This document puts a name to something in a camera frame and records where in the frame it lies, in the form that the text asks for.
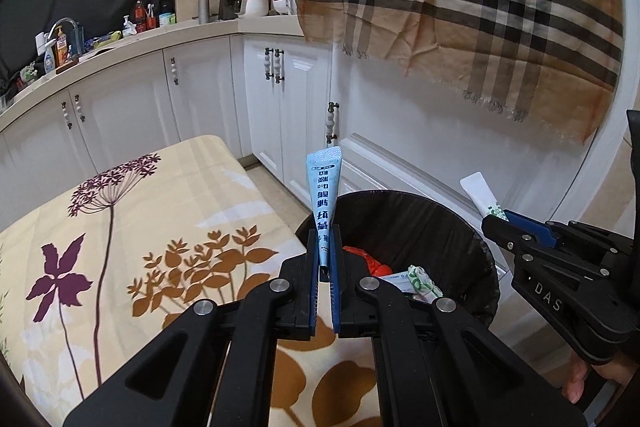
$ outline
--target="human hand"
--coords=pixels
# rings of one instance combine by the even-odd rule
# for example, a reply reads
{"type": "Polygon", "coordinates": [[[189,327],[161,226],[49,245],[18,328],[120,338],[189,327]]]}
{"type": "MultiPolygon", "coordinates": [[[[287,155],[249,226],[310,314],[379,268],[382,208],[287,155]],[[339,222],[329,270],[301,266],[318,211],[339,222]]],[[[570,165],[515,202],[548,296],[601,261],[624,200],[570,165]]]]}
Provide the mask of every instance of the human hand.
{"type": "Polygon", "coordinates": [[[580,400],[584,392],[584,380],[587,378],[591,367],[593,367],[602,378],[613,380],[620,384],[622,388],[628,386],[628,383],[638,369],[638,364],[621,351],[616,353],[616,356],[611,362],[605,363],[604,365],[593,366],[572,351],[569,365],[570,373],[562,387],[562,395],[571,403],[577,403],[578,400],[580,400]]]}

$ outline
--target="red plastic bag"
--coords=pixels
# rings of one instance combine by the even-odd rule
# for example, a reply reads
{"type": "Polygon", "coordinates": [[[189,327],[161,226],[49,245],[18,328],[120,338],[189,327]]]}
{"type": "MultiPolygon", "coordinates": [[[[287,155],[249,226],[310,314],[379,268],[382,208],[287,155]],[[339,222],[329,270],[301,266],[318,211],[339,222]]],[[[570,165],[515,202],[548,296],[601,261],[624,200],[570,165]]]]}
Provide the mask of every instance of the red plastic bag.
{"type": "Polygon", "coordinates": [[[364,257],[364,260],[367,261],[367,267],[369,268],[369,274],[373,277],[382,277],[383,275],[391,275],[394,271],[391,270],[386,264],[379,263],[372,256],[370,256],[367,252],[365,252],[362,248],[355,247],[342,247],[343,250],[347,252],[351,252],[357,254],[361,257],[364,257]]]}

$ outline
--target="cabinet handle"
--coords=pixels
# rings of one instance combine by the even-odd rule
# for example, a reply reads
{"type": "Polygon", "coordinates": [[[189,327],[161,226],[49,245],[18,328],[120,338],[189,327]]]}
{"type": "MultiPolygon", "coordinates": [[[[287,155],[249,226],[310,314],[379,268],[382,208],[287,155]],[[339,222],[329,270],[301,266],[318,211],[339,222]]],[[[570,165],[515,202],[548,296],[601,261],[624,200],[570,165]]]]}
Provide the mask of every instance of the cabinet handle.
{"type": "Polygon", "coordinates": [[[82,108],[80,107],[80,95],[76,94],[74,99],[76,100],[76,113],[78,113],[80,121],[84,123],[84,114],[82,114],[82,108]]]}
{"type": "Polygon", "coordinates": [[[69,122],[69,113],[66,111],[66,102],[62,102],[62,116],[65,118],[66,128],[71,130],[73,124],[69,122]]]}
{"type": "Polygon", "coordinates": [[[273,71],[276,74],[276,84],[279,84],[281,80],[284,80],[284,72],[282,71],[283,63],[284,50],[276,49],[273,59],[273,71]]]}
{"type": "Polygon", "coordinates": [[[331,145],[331,142],[338,139],[338,135],[334,134],[335,126],[335,110],[340,107],[339,103],[329,102],[329,107],[326,110],[326,144],[331,145]]]}
{"type": "Polygon", "coordinates": [[[271,80],[273,78],[273,73],[271,73],[271,69],[273,66],[273,52],[272,48],[264,49],[264,76],[267,80],[271,80]]]}
{"type": "Polygon", "coordinates": [[[174,84],[178,85],[178,68],[175,65],[175,57],[171,57],[171,76],[174,78],[174,84]]]}

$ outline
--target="kitchen counter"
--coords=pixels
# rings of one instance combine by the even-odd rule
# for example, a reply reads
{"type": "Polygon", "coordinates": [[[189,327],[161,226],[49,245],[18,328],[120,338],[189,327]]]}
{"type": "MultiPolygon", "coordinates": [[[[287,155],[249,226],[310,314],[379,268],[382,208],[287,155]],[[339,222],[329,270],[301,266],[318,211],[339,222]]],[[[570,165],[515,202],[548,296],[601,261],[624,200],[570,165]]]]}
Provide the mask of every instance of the kitchen counter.
{"type": "Polygon", "coordinates": [[[302,37],[302,29],[295,15],[279,15],[255,19],[235,19],[199,25],[197,20],[163,26],[142,34],[121,39],[104,48],[108,51],[86,58],[60,74],[49,73],[22,90],[14,104],[0,114],[0,131],[38,103],[90,74],[163,48],[233,34],[265,34],[302,37]]]}

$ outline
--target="faucet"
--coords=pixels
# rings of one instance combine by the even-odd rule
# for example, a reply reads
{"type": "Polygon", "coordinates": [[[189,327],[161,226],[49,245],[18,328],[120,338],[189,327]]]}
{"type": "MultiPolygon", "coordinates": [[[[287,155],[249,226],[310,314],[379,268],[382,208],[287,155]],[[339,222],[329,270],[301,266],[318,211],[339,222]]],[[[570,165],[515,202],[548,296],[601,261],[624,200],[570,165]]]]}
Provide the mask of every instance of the faucet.
{"type": "Polygon", "coordinates": [[[49,32],[49,35],[47,35],[47,40],[46,42],[49,42],[51,40],[51,37],[53,35],[53,32],[55,31],[57,26],[60,26],[60,24],[62,24],[63,22],[69,22],[71,23],[71,25],[74,27],[74,30],[76,31],[76,54],[78,54],[78,57],[81,56],[84,52],[84,45],[82,44],[82,42],[80,42],[80,29],[78,28],[78,23],[73,20],[70,19],[69,17],[62,17],[62,19],[60,19],[58,22],[56,22],[52,27],[51,27],[51,31],[49,32]]]}

